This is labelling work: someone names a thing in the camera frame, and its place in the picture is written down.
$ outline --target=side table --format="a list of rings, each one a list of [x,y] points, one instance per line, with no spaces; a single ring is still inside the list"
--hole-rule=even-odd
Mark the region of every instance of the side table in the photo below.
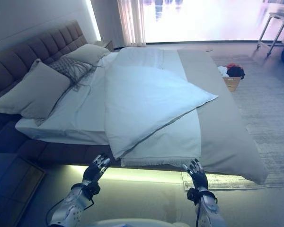
[[[110,52],[114,52],[114,46],[112,41],[97,40],[93,44],[107,48]]]

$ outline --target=bedside cabinet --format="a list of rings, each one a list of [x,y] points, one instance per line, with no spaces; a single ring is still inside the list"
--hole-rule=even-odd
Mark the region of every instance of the bedside cabinet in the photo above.
[[[17,154],[0,153],[0,227],[15,227],[44,171]]]
[[[97,45],[97,46],[102,46],[102,47],[108,49],[110,52],[114,52],[114,47],[113,47],[112,41],[97,40],[93,44]]]

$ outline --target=upholstered headboard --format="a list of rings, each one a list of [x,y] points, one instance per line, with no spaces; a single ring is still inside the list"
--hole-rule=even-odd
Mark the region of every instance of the upholstered headboard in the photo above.
[[[28,72],[34,60],[49,64],[62,55],[87,44],[77,21],[44,32],[0,56],[0,97]]]

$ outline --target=pillow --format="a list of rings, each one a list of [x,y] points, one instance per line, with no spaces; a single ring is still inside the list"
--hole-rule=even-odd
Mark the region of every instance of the pillow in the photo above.
[[[76,89],[80,88],[79,82],[88,72],[96,70],[95,66],[68,57],[62,57],[48,66],[67,76]]]
[[[46,118],[71,82],[37,59],[22,81],[0,98],[0,113]]]
[[[73,58],[81,62],[96,65],[101,58],[107,56],[108,54],[110,54],[110,51],[104,47],[85,44],[63,57]]]

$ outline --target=carpet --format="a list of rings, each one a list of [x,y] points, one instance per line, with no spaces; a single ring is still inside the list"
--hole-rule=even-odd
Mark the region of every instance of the carpet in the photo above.
[[[284,83],[246,55],[212,56],[217,66],[236,63],[245,78],[232,95],[269,175],[263,185],[240,176],[208,174],[210,189],[284,187]]]

